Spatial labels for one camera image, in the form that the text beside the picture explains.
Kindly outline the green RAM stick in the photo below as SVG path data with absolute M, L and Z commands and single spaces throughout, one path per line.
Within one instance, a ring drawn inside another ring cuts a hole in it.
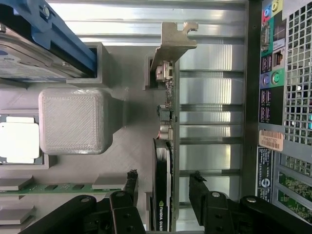
M 42 195 L 42 194 L 99 194 L 121 190 L 117 189 L 93 189 L 90 183 L 84 184 L 30 184 L 18 191 L 0 191 L 0 195 Z

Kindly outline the green motherboard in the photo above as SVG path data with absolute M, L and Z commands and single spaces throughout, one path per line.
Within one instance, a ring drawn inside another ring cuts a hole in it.
M 312 187 L 294 179 L 291 176 L 287 176 L 284 173 L 279 173 L 279 183 L 285 188 L 291 190 L 292 192 L 306 199 L 309 202 L 312 202 Z M 281 190 L 277 193 L 277 200 L 283 204 L 286 208 L 293 211 L 296 215 L 299 215 L 301 218 L 306 220 L 308 223 L 312 224 L 312 208 L 308 208 L 301 204 L 299 201 L 288 196 L 286 193 Z

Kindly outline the grey parts rack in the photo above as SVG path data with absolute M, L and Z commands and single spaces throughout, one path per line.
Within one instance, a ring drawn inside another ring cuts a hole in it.
M 138 173 L 141 189 L 153 191 L 153 139 L 159 131 L 156 108 L 164 92 L 150 80 L 156 48 L 90 43 L 97 54 L 96 78 L 66 82 L 17 82 L 0 88 L 0 121 L 34 117 L 40 157 L 33 164 L 9 164 L 0 157 L 0 191 L 30 184 L 84 184 L 93 189 L 124 188 L 127 173 Z M 19 234 L 78 195 L 0 195 L 0 234 Z

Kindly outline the silver CPU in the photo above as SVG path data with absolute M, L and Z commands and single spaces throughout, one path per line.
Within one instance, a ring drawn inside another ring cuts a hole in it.
M 34 117 L 6 116 L 0 121 L 0 157 L 9 164 L 33 164 L 40 157 Z

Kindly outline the open black PC case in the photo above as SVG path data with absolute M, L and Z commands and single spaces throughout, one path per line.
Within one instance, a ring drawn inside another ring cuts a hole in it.
M 277 193 L 312 208 L 279 183 L 284 173 L 312 187 L 312 0 L 247 0 L 246 46 L 241 196 L 308 223 Z

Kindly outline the hard disk in blue caddy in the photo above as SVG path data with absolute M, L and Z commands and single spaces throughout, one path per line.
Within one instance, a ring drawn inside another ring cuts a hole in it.
M 95 50 L 45 0 L 0 0 L 0 78 L 31 83 L 96 76 Z

